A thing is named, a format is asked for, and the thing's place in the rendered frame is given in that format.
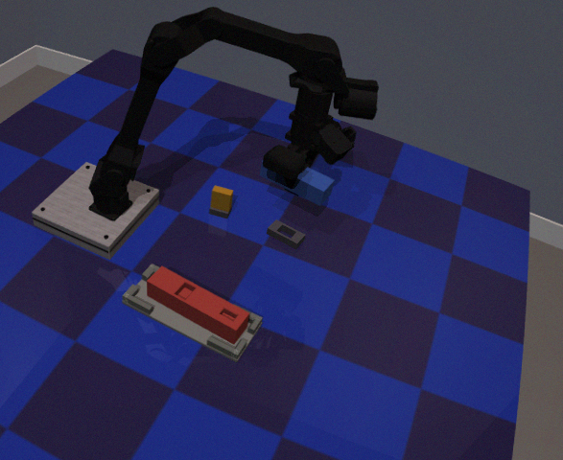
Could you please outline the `orange rectangular block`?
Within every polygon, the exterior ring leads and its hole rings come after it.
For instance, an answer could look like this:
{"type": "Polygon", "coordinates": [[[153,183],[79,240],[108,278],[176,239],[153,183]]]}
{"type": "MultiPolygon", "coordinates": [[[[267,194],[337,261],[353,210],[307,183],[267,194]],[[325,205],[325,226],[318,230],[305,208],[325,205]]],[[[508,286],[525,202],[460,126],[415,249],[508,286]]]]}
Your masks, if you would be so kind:
{"type": "Polygon", "coordinates": [[[229,212],[233,190],[214,185],[211,192],[210,207],[229,212]]]}

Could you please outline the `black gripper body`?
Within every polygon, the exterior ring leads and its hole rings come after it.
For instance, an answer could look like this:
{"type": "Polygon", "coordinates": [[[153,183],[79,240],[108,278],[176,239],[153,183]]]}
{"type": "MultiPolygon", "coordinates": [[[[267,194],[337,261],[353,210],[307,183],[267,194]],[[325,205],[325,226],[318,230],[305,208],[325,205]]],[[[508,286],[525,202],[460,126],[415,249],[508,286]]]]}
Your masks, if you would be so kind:
{"type": "Polygon", "coordinates": [[[306,154],[315,151],[316,146],[311,145],[308,149],[309,138],[314,130],[319,131],[328,123],[331,115],[314,119],[300,114],[296,109],[290,113],[292,128],[285,139],[291,141],[288,148],[276,146],[264,155],[263,166],[275,173],[279,173],[289,179],[295,179],[305,166],[306,154]]]}

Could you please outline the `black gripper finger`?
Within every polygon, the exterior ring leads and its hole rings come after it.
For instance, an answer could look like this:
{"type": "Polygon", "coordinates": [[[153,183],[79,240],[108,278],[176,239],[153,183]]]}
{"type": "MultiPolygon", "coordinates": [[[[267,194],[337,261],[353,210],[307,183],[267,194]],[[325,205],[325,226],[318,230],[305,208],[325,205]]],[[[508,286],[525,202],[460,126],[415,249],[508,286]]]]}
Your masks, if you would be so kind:
{"type": "Polygon", "coordinates": [[[309,164],[309,168],[312,166],[314,160],[317,158],[317,156],[319,155],[319,153],[317,152],[317,150],[315,151],[309,151],[306,156],[307,158],[305,159],[305,163],[309,164]]]}
{"type": "MultiPolygon", "coordinates": [[[[302,172],[304,172],[309,166],[310,166],[309,164],[305,163],[305,166],[304,166],[302,172]]],[[[284,176],[284,179],[285,179],[285,182],[287,184],[287,187],[292,189],[294,184],[295,184],[297,177],[295,179],[289,179],[289,178],[284,176]]]]}

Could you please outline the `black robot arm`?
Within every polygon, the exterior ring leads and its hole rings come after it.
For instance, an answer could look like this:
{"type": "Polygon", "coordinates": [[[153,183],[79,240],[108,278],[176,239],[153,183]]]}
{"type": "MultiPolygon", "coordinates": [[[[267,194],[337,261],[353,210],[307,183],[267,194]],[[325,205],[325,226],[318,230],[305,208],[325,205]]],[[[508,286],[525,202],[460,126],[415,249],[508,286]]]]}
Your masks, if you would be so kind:
{"type": "MultiPolygon", "coordinates": [[[[152,27],[126,119],[93,173],[90,211],[114,221],[132,205],[127,185],[141,163],[145,145],[138,145],[139,138],[157,91],[181,58],[213,39],[289,63],[297,71],[290,74],[290,87],[299,88],[295,108],[306,117],[327,116],[334,92],[334,108],[341,116],[371,121],[376,116],[378,82],[347,78],[338,44],[330,37],[288,33],[214,7],[165,21],[152,27]]],[[[331,116],[308,143],[330,165],[354,148],[357,133],[351,126],[335,128],[332,122],[331,116]]]]}

